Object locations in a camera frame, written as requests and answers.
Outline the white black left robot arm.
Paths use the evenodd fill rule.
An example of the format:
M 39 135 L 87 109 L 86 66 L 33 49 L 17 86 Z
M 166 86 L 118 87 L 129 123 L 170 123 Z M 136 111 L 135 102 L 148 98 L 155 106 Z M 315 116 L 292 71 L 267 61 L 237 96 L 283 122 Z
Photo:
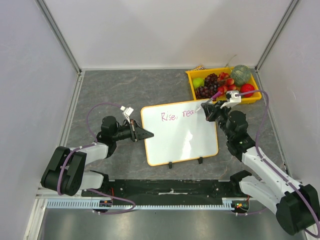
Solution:
M 74 196 L 79 190 L 99 189 L 105 176 L 96 171 L 85 172 L 87 164 L 111 157 L 118 141 L 130 139 L 138 142 L 152 137 L 152 132 L 133 119 L 120 125 L 115 117 L 106 116 L 102 119 L 97 141 L 75 148 L 58 146 L 54 150 L 42 175 L 41 186 L 68 196 Z

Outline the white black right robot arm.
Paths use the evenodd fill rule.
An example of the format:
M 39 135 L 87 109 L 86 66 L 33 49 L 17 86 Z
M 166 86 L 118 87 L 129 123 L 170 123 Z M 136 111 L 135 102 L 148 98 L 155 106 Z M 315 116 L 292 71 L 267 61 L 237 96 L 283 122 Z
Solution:
M 227 148 L 260 179 L 248 171 L 231 176 L 235 186 L 244 194 L 258 200 L 276 217 L 282 229 L 293 236 L 320 225 L 320 202 L 317 190 L 310 184 L 302 185 L 275 165 L 257 146 L 247 132 L 246 115 L 226 107 L 226 101 L 202 103 L 205 119 L 216 122 L 226 136 Z

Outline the white purple marker pen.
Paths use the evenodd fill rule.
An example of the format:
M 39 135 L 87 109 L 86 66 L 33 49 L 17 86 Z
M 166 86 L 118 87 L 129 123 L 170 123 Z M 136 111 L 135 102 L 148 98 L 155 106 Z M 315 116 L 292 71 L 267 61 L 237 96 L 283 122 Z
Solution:
M 210 102 L 214 101 L 216 98 L 218 98 L 219 96 L 221 96 L 222 93 L 223 93 L 223 92 L 218 91 L 216 94 L 214 94 L 212 97 L 210 97 L 210 98 L 205 102 L 205 104 L 209 104 Z M 200 104 L 200 105 L 198 106 L 198 108 L 195 110 L 195 112 L 198 112 L 198 111 L 201 110 L 201 109 L 202 109 L 202 104 Z

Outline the yellow-framed whiteboard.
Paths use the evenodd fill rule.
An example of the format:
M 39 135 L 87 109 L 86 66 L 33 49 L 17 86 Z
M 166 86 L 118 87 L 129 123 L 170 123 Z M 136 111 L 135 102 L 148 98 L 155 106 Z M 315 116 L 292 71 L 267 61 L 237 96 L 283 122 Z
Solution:
M 142 127 L 154 136 L 145 139 L 147 163 L 160 166 L 216 156 L 219 152 L 215 122 L 206 121 L 202 100 L 145 106 Z

